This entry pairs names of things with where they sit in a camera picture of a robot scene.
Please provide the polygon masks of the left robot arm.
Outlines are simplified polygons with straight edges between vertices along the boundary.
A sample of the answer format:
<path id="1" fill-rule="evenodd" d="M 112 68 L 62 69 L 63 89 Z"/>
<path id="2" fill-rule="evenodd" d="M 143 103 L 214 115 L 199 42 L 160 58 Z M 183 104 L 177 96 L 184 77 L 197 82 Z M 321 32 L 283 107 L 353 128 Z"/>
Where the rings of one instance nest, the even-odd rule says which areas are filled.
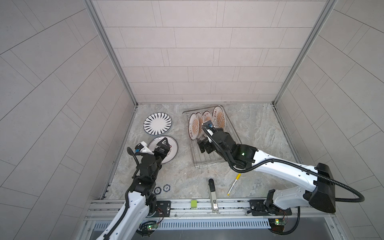
<path id="1" fill-rule="evenodd" d="M 99 240 L 130 240 L 135 234 L 149 237 L 159 226 L 159 221 L 143 220 L 156 212 L 157 197 L 154 193 L 156 179 L 162 168 L 162 161 L 167 157 L 171 145 L 167 138 L 162 138 L 151 151 L 145 142 L 141 142 L 127 152 L 136 162 L 133 182 L 125 192 L 125 202 L 110 225 L 98 237 Z"/>

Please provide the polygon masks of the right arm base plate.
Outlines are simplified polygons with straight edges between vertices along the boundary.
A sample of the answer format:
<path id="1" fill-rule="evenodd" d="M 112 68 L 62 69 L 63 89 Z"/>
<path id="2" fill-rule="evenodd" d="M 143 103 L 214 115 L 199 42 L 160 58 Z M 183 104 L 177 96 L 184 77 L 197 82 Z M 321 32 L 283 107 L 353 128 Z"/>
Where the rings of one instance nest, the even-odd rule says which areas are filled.
<path id="1" fill-rule="evenodd" d="M 272 200 L 250 200 L 250 209 L 247 214 L 252 216 L 291 216 L 290 208 L 282 210 L 273 204 Z"/>

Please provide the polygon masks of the blue striped white plate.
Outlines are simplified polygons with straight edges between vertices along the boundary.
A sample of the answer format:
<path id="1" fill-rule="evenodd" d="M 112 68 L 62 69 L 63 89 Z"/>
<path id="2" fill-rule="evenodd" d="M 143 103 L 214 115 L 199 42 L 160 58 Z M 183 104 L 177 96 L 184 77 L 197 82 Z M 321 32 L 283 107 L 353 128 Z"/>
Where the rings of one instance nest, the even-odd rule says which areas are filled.
<path id="1" fill-rule="evenodd" d="M 166 133 L 172 126 L 172 119 L 165 113 L 154 113 L 149 115 L 144 123 L 144 131 L 152 136 L 158 136 Z"/>

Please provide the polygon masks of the red text white plate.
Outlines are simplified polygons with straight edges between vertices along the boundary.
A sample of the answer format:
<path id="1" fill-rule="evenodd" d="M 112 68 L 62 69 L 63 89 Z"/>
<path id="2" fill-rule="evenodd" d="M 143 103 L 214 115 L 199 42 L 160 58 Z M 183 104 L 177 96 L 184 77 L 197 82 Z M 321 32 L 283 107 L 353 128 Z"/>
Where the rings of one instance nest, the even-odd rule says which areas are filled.
<path id="1" fill-rule="evenodd" d="M 210 111 L 203 112 L 203 123 L 209 123 L 209 124 L 214 123 L 213 115 Z"/>

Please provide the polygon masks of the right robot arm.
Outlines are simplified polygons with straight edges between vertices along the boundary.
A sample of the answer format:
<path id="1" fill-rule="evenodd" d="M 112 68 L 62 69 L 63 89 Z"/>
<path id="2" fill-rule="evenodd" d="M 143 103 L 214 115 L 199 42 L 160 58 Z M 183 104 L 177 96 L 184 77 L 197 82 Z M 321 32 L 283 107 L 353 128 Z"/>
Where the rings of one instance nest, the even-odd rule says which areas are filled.
<path id="1" fill-rule="evenodd" d="M 236 173 L 257 171 L 296 184 L 295 188 L 270 190 L 264 201 L 264 211 L 270 215 L 287 216 L 288 210 L 297 208 L 294 226 L 286 232 L 273 227 L 270 232 L 275 235 L 289 235 L 297 229 L 301 207 L 312 207 L 324 213 L 334 214 L 337 202 L 361 203 L 365 200 L 359 191 L 334 180 L 326 164 L 300 165 L 271 156 L 256 147 L 237 144 L 229 133 L 224 132 L 222 128 L 215 128 L 210 121 L 203 123 L 202 129 L 207 135 L 207 140 L 204 141 L 206 151 L 217 152 Z"/>

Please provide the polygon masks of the orange sunburst plate front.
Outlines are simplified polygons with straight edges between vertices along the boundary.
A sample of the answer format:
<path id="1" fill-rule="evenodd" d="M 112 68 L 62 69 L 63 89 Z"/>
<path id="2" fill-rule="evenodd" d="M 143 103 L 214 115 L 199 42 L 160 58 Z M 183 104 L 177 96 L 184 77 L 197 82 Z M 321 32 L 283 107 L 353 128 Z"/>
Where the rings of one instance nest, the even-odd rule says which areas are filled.
<path id="1" fill-rule="evenodd" d="M 189 119 L 188 133 L 192 141 L 194 141 L 199 135 L 199 119 L 195 113 L 192 113 Z"/>

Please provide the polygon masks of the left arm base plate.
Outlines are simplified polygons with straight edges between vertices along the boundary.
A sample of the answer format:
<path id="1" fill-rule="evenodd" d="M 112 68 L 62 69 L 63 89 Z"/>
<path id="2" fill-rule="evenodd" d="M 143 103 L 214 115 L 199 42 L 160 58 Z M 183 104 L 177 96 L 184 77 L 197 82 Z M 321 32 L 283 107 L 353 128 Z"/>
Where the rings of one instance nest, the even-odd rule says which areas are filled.
<path id="1" fill-rule="evenodd" d="M 150 205 L 148 218 L 169 217 L 171 211 L 171 201 L 157 201 L 155 205 Z"/>

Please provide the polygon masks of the orange sunburst plate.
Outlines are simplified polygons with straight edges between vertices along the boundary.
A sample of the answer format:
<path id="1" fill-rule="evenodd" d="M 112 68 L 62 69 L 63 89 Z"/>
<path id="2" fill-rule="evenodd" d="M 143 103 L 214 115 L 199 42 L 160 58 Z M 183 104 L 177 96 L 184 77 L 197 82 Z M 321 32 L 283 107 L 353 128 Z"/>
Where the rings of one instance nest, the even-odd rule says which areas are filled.
<path id="1" fill-rule="evenodd" d="M 216 106 L 213 110 L 214 127 L 226 129 L 226 116 L 221 106 Z"/>
<path id="2" fill-rule="evenodd" d="M 198 120 L 199 120 L 199 132 L 198 132 L 197 138 L 200 139 L 204 135 L 204 131 L 203 131 L 203 128 L 202 128 L 203 115 L 200 112 L 197 112 L 196 115 L 197 115 Z"/>
<path id="3" fill-rule="evenodd" d="M 164 138 L 167 138 L 168 143 L 170 145 L 170 151 L 168 152 L 167 157 L 165 157 L 165 159 L 162 161 L 162 164 L 167 164 L 176 157 L 178 150 L 179 150 L 178 143 L 174 138 L 172 138 L 170 136 L 159 136 L 159 137 L 153 139 L 149 143 L 148 148 L 151 151 L 154 151 L 155 147 L 157 146 L 157 143 L 159 143 Z"/>
<path id="4" fill-rule="evenodd" d="M 199 119 L 195 113 L 192 113 L 189 119 L 188 133 L 192 141 L 194 141 L 199 135 Z"/>

